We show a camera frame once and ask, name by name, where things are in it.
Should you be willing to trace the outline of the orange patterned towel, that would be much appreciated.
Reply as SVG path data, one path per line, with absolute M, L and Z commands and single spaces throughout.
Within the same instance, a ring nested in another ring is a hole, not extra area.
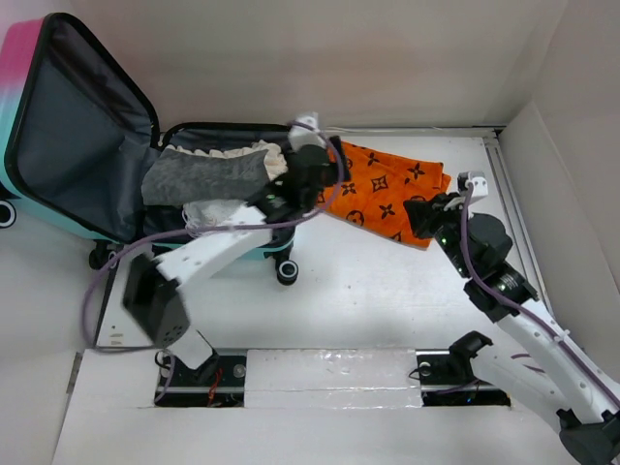
M 431 241 L 414 236 L 404 202 L 430 201 L 446 193 L 451 177 L 444 164 L 405 158 L 338 137 L 332 143 L 346 157 L 350 179 L 341 184 L 326 212 L 391 241 L 427 249 Z

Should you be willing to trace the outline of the white drawstring bag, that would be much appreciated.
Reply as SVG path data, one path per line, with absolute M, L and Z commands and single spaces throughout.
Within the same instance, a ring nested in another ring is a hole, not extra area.
M 193 201 L 183 205 L 182 218 L 187 230 L 220 226 L 244 204 L 241 200 Z

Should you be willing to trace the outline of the grey cream fleece blanket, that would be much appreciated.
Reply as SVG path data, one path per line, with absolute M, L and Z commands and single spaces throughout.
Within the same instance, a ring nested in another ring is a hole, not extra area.
M 264 140 L 224 151 L 170 144 L 146 172 L 141 195 L 144 204 L 161 206 L 242 201 L 287 170 L 282 148 Z

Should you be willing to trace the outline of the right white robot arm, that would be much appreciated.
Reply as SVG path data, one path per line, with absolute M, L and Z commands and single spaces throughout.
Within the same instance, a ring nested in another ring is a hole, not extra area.
M 445 366 L 461 382 L 484 381 L 543 419 L 580 464 L 609 464 L 619 456 L 619 385 L 554 320 L 537 291 L 507 261 L 512 239 L 496 217 L 473 213 L 471 193 L 407 200 L 418 238 L 434 238 L 465 281 L 473 305 L 516 341 L 537 365 L 503 356 L 493 341 L 471 331 L 449 346 Z

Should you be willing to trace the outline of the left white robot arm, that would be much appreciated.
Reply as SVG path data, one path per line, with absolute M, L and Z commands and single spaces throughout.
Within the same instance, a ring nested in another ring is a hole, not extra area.
M 277 178 L 269 178 L 264 157 L 262 150 L 213 158 L 167 149 L 147 175 L 157 181 L 178 168 L 176 179 L 192 189 L 185 200 L 231 196 L 242 201 L 227 222 L 154 259 L 139 255 L 130 264 L 125 310 L 152 346 L 182 363 L 182 372 L 195 384 L 213 378 L 217 353 L 191 325 L 184 298 L 190 284 L 270 242 L 277 227 L 309 218 L 320 192 L 341 182 L 346 168 L 337 148 L 321 137 L 296 145 L 287 171 Z

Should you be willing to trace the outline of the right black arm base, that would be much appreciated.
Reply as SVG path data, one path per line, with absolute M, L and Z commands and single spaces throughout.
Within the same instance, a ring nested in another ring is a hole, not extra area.
M 473 372 L 471 360 L 479 350 L 491 345 L 490 338 L 470 331 L 447 349 L 417 350 L 417 365 L 408 378 L 418 382 L 422 406 L 510 407 L 512 403 L 505 392 L 477 378 Z

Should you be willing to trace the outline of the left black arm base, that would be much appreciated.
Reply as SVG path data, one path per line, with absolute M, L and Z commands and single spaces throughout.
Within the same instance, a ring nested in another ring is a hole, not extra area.
M 154 358 L 159 378 L 154 405 L 161 408 L 242 408 L 245 397 L 247 353 L 220 352 L 206 378 L 188 368 L 178 358 L 158 352 Z

